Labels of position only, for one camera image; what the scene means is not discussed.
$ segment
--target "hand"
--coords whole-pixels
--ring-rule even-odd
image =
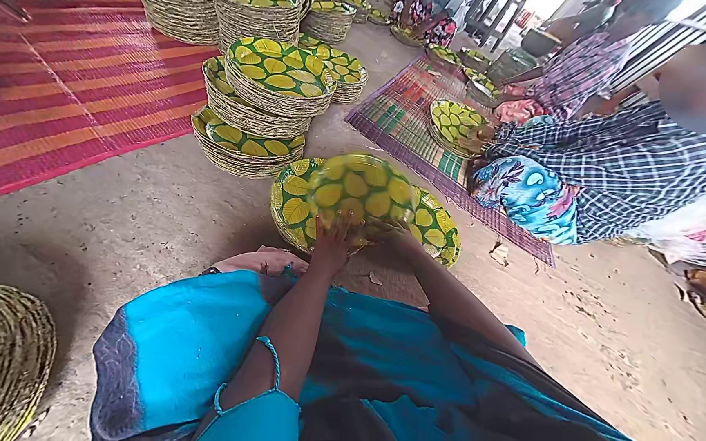
[[[424,253],[421,243],[410,232],[410,226],[404,220],[380,220],[369,217],[366,224],[367,238],[394,248],[402,257]]]
[[[612,100],[606,100],[597,109],[595,109],[593,113],[595,115],[612,115],[614,112],[617,111],[617,108],[619,106],[620,103],[617,103]]]
[[[318,239],[312,253],[308,271],[320,271],[327,276],[334,276],[348,262],[348,250],[362,235],[360,225],[351,228],[353,211],[338,213],[333,225],[326,230],[320,216],[315,218]]]

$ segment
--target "red striped mat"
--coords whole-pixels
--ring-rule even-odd
[[[0,195],[191,132],[213,46],[153,31],[137,0],[0,15]]]

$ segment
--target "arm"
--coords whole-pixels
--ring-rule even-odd
[[[529,71],[524,72],[522,74],[515,75],[510,78],[506,78],[505,80],[500,81],[499,84],[495,83],[495,85],[498,88],[500,88],[500,87],[503,87],[504,85],[513,84],[515,82],[523,82],[523,81],[535,79],[535,78],[540,77],[541,75],[544,75],[544,67],[543,66],[534,67],[534,68],[530,69]]]
[[[355,239],[355,235],[345,238],[350,224],[348,215],[340,216],[329,232],[318,228],[318,242],[307,272],[260,326],[258,335],[268,336],[279,356],[280,389],[295,401],[299,399],[315,352],[331,278],[344,266]],[[220,399],[222,408],[230,409],[273,388],[274,375],[271,353],[265,346],[255,344],[224,389]]]
[[[368,223],[378,229],[376,238],[394,246],[412,267],[433,314],[479,332],[495,345],[540,368],[514,334],[476,295],[424,251],[407,225],[386,224],[375,218],[369,218]]]

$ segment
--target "person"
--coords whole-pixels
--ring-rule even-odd
[[[397,0],[391,10],[391,19],[405,29],[413,27],[413,35],[423,35],[424,44],[448,47],[456,31],[464,27],[465,15],[473,0],[440,0],[439,3],[422,0]],[[410,14],[402,14],[407,7]]]
[[[575,41],[543,66],[496,82],[505,93],[495,115],[504,123],[524,123],[538,115],[551,115],[555,121],[573,118],[623,68],[635,34],[661,22],[679,3],[623,0],[603,31]],[[536,78],[527,88],[516,84]]]
[[[495,142],[472,164],[471,194],[557,244],[620,236],[705,195],[706,45],[683,49],[662,72],[659,101],[479,130]]]
[[[120,308],[93,349],[92,439],[628,439],[407,225],[366,227],[413,269],[428,312],[333,286],[352,216],[318,229],[309,265],[261,249]]]

